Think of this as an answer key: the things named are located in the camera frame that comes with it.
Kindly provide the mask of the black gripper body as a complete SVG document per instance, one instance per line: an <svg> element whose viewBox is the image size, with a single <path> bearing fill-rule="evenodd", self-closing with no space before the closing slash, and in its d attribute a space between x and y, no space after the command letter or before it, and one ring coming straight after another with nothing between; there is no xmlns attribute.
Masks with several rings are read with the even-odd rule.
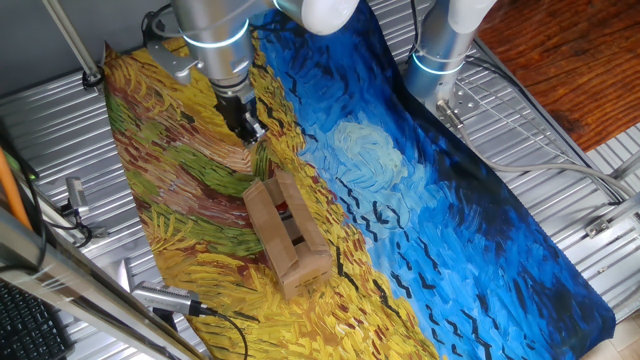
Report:
<svg viewBox="0 0 640 360"><path fill-rule="evenodd" d="M228 129L232 132L252 132L253 126L248 116L255 114L255 99L244 102L239 96L216 94L215 109L222 115Z"/></svg>

